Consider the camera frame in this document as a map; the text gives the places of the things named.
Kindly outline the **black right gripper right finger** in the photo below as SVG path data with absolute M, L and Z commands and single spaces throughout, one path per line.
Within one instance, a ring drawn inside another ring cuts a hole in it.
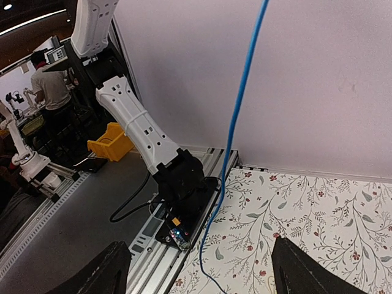
M 276 239 L 271 258 L 278 294 L 363 293 L 324 269 L 288 238 Z

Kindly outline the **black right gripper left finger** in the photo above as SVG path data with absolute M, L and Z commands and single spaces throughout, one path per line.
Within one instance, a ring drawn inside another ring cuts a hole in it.
M 132 256 L 124 241 L 114 241 L 77 274 L 49 293 L 125 293 Z

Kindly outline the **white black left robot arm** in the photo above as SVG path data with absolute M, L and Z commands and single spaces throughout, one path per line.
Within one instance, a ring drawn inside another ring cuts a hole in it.
M 67 1 L 73 32 L 55 69 L 73 69 L 80 85 L 115 118 L 157 183 L 150 216 L 113 270 L 116 293 L 169 293 L 220 188 L 203 164 L 156 124 L 135 95 L 123 57 L 108 33 L 117 1 Z

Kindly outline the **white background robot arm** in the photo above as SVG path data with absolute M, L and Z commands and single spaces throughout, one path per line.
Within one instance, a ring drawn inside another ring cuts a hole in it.
M 50 163 L 50 159 L 40 155 L 24 143 L 13 114 L 3 102 L 1 102 L 1 114 L 4 117 L 1 129 L 8 130 L 17 150 L 12 157 L 12 163 L 21 167 L 21 176 L 25 180 L 32 181 Z

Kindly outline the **yellow storage bin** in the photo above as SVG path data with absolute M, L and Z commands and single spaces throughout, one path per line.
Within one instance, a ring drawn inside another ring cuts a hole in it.
M 119 162 L 135 145 L 117 122 L 107 124 L 105 133 L 97 140 L 88 140 L 87 148 L 97 157 Z

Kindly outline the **person in white shirt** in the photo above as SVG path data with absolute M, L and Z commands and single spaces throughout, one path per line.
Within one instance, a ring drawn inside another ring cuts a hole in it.
M 66 126 L 75 129 L 72 96 L 68 89 L 70 84 L 65 70 L 49 71 L 49 64 L 44 52 L 35 51 L 31 57 L 35 72 L 31 76 L 31 85 L 35 101 L 45 102 L 42 116 L 51 140 L 57 144 L 57 149 L 64 151 L 66 156 L 72 158 L 72 145 L 75 143 L 75 132 L 71 131 L 67 136 L 58 133 Z

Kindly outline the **aluminium front rail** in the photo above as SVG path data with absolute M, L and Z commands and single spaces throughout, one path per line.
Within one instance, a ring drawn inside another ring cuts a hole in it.
M 156 194 L 157 184 L 136 151 L 81 176 L 2 264 L 1 292 L 45 293 L 114 241 L 125 242 L 136 260 L 161 225 L 147 205 Z

